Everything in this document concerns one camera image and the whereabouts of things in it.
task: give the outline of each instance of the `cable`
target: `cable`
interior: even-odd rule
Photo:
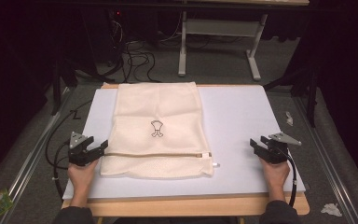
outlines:
[[[135,79],[137,81],[140,81],[140,82],[161,82],[159,80],[153,79],[150,76],[150,72],[153,70],[153,68],[156,65],[156,59],[155,59],[154,54],[151,53],[151,52],[141,52],[141,51],[138,51],[138,50],[130,50],[130,44],[132,44],[132,43],[134,43],[134,42],[130,42],[130,43],[127,44],[126,52],[124,52],[124,53],[129,55],[129,58],[127,59],[127,64],[130,66],[130,70],[129,70],[129,73],[127,75],[125,75],[125,72],[123,70],[123,73],[124,73],[124,81],[123,82],[128,82],[129,81],[132,68],[133,68],[134,77],[135,77]],[[144,59],[144,60],[142,62],[140,62],[140,63],[134,63],[134,59]],[[150,62],[152,62],[152,65],[151,65],[151,67],[148,68],[148,70],[146,72],[146,76],[147,76],[148,80],[141,80],[137,76],[137,71],[139,70],[139,68],[141,66],[147,65]]]
[[[139,49],[142,49],[145,46],[145,41],[142,41],[142,40],[133,40],[131,42],[128,42],[127,44],[131,45],[131,44],[136,44],[136,43],[141,43],[141,46],[138,47],[137,49],[130,49],[130,46],[129,46],[130,51],[137,51]]]
[[[230,36],[230,37],[234,37],[234,38],[232,40],[223,40],[223,39],[216,39],[216,37],[221,38],[222,36],[221,35],[213,35],[213,36],[211,36],[212,41],[218,42],[218,43],[226,43],[226,44],[235,43],[235,42],[240,41],[245,38],[245,36]]]
[[[61,146],[58,148],[58,150],[56,151],[55,157],[54,157],[54,165],[53,165],[53,180],[57,189],[57,192],[60,196],[60,199],[63,201],[62,196],[63,196],[63,190],[61,188],[61,183],[60,183],[60,179],[58,177],[58,172],[57,172],[57,168],[58,168],[58,163],[61,161],[58,161],[58,155],[60,154],[60,151],[62,150],[63,147],[68,146],[69,145],[69,141],[65,141],[64,143],[61,144]]]
[[[296,166],[295,162],[293,161],[293,158],[287,153],[282,152],[279,148],[276,147],[286,158],[289,160],[290,165],[292,166],[293,170],[293,185],[292,185],[292,195],[290,196],[290,202],[289,205],[293,207],[295,204],[296,199],[296,192],[297,192],[297,174],[296,174]]]
[[[168,47],[178,46],[178,45],[180,45],[180,44],[182,43],[182,39],[178,38],[178,37],[180,37],[180,36],[181,36],[181,35],[177,35],[177,36],[175,36],[175,37],[173,37],[173,38],[171,38],[171,39],[166,39],[166,40],[164,40],[164,41],[161,41],[160,44],[162,44],[162,45],[164,45],[164,46],[168,46]]]
[[[57,132],[57,130],[60,128],[60,126],[63,124],[63,122],[66,121],[72,114],[77,113],[77,110],[79,108],[81,108],[82,106],[87,105],[87,104],[89,104],[91,102],[92,102],[92,100],[89,100],[89,101],[83,103],[82,105],[78,106],[74,110],[70,110],[70,113],[68,115],[66,115],[62,119],[62,121],[51,132],[50,136],[48,137],[48,141],[46,142],[46,147],[45,147],[45,158],[46,158],[46,161],[48,162],[48,164],[50,164],[51,166],[55,166],[54,162],[52,162],[48,157],[48,146],[49,146],[49,143],[50,143],[50,140],[51,140],[52,136]],[[62,167],[62,166],[58,166],[58,165],[57,165],[57,168],[58,169],[66,169],[66,167]]]
[[[209,36],[206,36],[206,35],[203,35],[202,37],[203,37],[203,39],[206,39],[206,43],[203,44],[202,46],[200,46],[200,47],[191,47],[191,46],[189,46],[187,44],[187,41],[186,41],[186,47],[188,47],[190,49],[203,49],[203,48],[205,48],[211,42],[211,38]]]
[[[166,38],[166,39],[159,40],[159,42],[164,42],[164,41],[167,41],[167,40],[175,39],[176,37],[180,36],[180,35],[176,35],[176,33],[178,32],[180,23],[182,21],[182,14],[183,14],[183,12],[179,13],[179,20],[178,20],[178,23],[176,25],[176,29],[175,29],[175,31],[173,31],[172,35],[170,37]]]
[[[110,33],[111,33],[110,38],[113,44],[113,51],[114,51],[112,54],[112,59],[113,59],[113,63],[115,63],[115,67],[103,74],[99,74],[98,71],[93,71],[92,69],[89,70],[88,68],[81,66],[81,64],[77,64],[69,59],[66,59],[66,61],[74,68],[80,67],[82,68],[80,70],[84,70],[84,72],[87,74],[87,76],[83,76],[81,74],[76,73],[77,77],[82,77],[82,78],[90,77],[107,83],[116,82],[113,78],[108,78],[108,76],[116,73],[124,65],[122,53],[125,46],[124,39],[126,36],[124,35],[123,27],[119,22],[115,21],[114,16],[109,15],[108,20],[110,22]]]
[[[57,164],[60,163],[61,161],[65,160],[65,159],[68,159],[68,157],[65,156],[65,157],[60,158],[60,159],[57,161]]]

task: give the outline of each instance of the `metal rail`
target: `metal rail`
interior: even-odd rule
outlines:
[[[48,137],[51,135],[54,125],[56,124],[57,120],[60,118],[62,109],[69,101],[70,96],[72,95],[73,90],[70,88],[65,88],[62,93],[62,106],[60,110],[56,113],[56,115],[52,116],[49,121],[48,125],[46,126],[45,130],[40,135],[34,149],[30,152],[27,159],[25,160],[24,164],[22,165],[19,173],[17,174],[16,179],[13,181],[8,193],[10,198],[13,201],[13,206],[9,209],[4,215],[0,216],[0,224],[9,223],[10,218],[16,208],[17,203],[19,202],[21,195],[23,194],[25,188],[31,176],[38,164],[41,155],[43,154],[43,149],[46,146],[46,142]]]
[[[308,122],[308,118],[306,115],[307,110],[303,102],[301,101],[301,98],[294,97],[293,100],[302,119],[304,120],[310,131],[310,135],[313,139],[313,142],[315,143],[317,153],[319,155],[319,159],[322,162],[322,167],[324,168],[324,172],[327,176],[327,179],[329,180],[330,185],[334,193],[336,194],[339,206],[341,207],[344,216],[346,217],[349,224],[358,224],[358,213],[351,201],[347,188],[345,187],[344,183],[342,182],[341,178],[339,177],[336,171],[336,168],[331,162],[327,150],[322,144],[322,140],[318,132],[316,131],[316,129],[310,126],[310,123]]]

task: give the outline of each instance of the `laundry bag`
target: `laundry bag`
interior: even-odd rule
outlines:
[[[120,84],[101,175],[186,178],[213,175],[194,82]]]

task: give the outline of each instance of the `white surface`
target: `white surface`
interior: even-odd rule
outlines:
[[[269,100],[261,86],[199,87],[204,113],[204,131],[213,153],[212,177],[181,180],[150,180],[128,177],[106,178],[99,166],[90,198],[117,199],[157,196],[195,196],[268,192],[261,164],[249,145],[250,138],[260,144],[260,136],[279,133]],[[94,136],[95,148],[105,141],[112,128],[116,89],[97,90],[83,132]],[[284,185],[292,190],[292,172]],[[297,191],[305,191],[297,173]],[[73,186],[68,182],[63,195],[71,199]]]

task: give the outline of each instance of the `human hand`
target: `human hand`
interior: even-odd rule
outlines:
[[[290,168],[287,161],[271,164],[259,158],[263,165],[264,178],[269,191],[269,200],[280,200],[286,202],[283,194],[283,184],[289,176]]]
[[[94,177],[94,169],[97,164],[98,160],[93,161],[87,166],[77,166],[69,163],[68,176],[74,186],[74,197],[72,198],[70,206],[86,206],[91,182]]]

